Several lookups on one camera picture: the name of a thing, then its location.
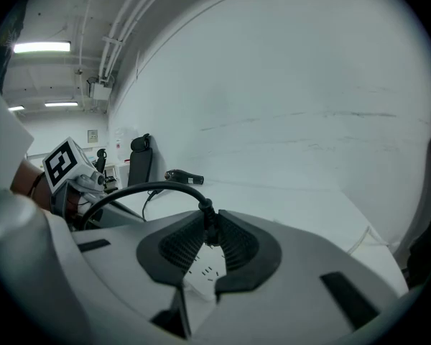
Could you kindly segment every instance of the chair backrest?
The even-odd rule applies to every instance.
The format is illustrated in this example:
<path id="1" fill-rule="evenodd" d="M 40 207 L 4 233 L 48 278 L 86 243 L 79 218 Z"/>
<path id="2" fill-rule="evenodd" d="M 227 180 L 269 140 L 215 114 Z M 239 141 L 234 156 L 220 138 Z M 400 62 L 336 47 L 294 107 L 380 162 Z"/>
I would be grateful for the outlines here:
<path id="1" fill-rule="evenodd" d="M 131 149 L 128 186 L 146 183 L 149 181 L 153 155 L 153 149 L 149 147 L 149 135 L 134 139 Z"/>

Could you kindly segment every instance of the electrical box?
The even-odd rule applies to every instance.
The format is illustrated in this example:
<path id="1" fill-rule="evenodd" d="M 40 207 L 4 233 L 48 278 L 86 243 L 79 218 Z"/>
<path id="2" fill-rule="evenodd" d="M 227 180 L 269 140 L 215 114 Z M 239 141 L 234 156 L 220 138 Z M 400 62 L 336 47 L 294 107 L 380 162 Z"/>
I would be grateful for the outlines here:
<path id="1" fill-rule="evenodd" d="M 104 87 L 100 83 L 90 83 L 89 85 L 89 96 L 94 100 L 108 101 L 112 88 Z"/>

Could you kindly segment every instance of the ceiling light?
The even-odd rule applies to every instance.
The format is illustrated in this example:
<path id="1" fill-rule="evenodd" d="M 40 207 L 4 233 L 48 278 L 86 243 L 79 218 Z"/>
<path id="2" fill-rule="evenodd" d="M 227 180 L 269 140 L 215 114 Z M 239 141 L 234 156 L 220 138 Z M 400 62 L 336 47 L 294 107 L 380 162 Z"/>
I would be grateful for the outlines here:
<path id="1" fill-rule="evenodd" d="M 24 107 L 23 106 L 9 107 L 8 110 L 10 110 L 10 111 L 19 111 L 19 110 L 24 110 Z"/>
<path id="2" fill-rule="evenodd" d="M 47 102 L 45 104 L 46 107 L 54 107 L 54 106 L 78 106 L 78 102 Z"/>
<path id="3" fill-rule="evenodd" d="M 28 42 L 14 46 L 15 53 L 34 51 L 70 51 L 70 42 Z"/>

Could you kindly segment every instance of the black strip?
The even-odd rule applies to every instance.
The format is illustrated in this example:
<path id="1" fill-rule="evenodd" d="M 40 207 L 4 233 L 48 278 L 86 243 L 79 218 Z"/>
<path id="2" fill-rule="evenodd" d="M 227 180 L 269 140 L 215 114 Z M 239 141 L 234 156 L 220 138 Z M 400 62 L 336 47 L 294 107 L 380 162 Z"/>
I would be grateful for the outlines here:
<path id="1" fill-rule="evenodd" d="M 106 245 L 110 245 L 110 242 L 108 242 L 105 239 L 99 239 L 99 240 L 90 241 L 88 243 L 79 244 L 78 248 L 80 248 L 80 252 L 83 253 L 97 248 L 105 247 Z"/>
<path id="2" fill-rule="evenodd" d="M 320 279 L 355 330 L 378 316 L 379 312 L 343 273 L 331 272 L 320 276 Z"/>

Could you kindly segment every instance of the ceiling pipe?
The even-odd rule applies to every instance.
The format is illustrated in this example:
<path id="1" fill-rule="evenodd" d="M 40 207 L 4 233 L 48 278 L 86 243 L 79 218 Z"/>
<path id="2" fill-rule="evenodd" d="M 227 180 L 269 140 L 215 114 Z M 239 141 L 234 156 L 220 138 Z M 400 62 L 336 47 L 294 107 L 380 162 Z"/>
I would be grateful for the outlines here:
<path id="1" fill-rule="evenodd" d="M 126 41 L 126 39 L 128 38 L 126 34 L 128 32 L 132 32 L 132 29 L 138 22 L 137 14 L 141 11 L 141 9 L 144 7 L 147 1 L 148 0 L 139 0 L 138 4 L 129 15 L 129 18 L 126 20 L 126 23 L 124 24 L 123 29 L 120 32 L 120 35 L 118 37 L 119 42 L 124 43 Z M 115 47 L 113 48 L 112 54 L 110 55 L 110 59 L 108 60 L 108 65 L 106 69 L 106 78 L 108 78 L 108 76 L 110 75 L 114 62 L 119 56 L 120 47 L 121 47 L 120 45 L 115 45 Z"/>
<path id="2" fill-rule="evenodd" d="M 81 81 L 81 74 L 83 73 L 83 71 L 81 70 L 81 68 L 82 68 L 81 58 L 82 58 L 82 54 L 83 54 L 83 40 L 85 38 L 86 19 L 88 18 L 90 6 L 91 6 L 91 0 L 88 0 L 88 3 L 86 4 L 85 18 L 83 19 L 83 25 L 81 26 L 80 52 L 78 54 L 78 71 L 76 72 L 76 74 L 80 78 L 81 104 L 82 104 L 83 108 L 85 108 L 85 96 L 83 95 L 83 84 Z"/>
<path id="3" fill-rule="evenodd" d="M 121 8 L 120 8 L 120 10 L 118 12 L 118 14 L 116 15 L 116 18 L 115 18 L 115 21 L 112 24 L 112 27 L 110 28 L 110 32 L 108 33 L 108 38 L 113 39 L 113 36 L 115 35 L 115 32 L 116 32 L 116 28 L 120 24 L 121 18 L 124 15 L 124 13 L 126 12 L 126 10 L 129 8 L 129 5 L 131 5 L 131 2 L 132 2 L 132 0 L 125 0 L 124 1 L 123 5 L 121 6 Z M 103 79 L 103 67 L 105 65 L 109 49 L 110 49 L 110 42 L 106 41 L 106 44 L 103 47 L 101 64 L 99 65 L 99 80 L 100 81 L 105 81 Z"/>

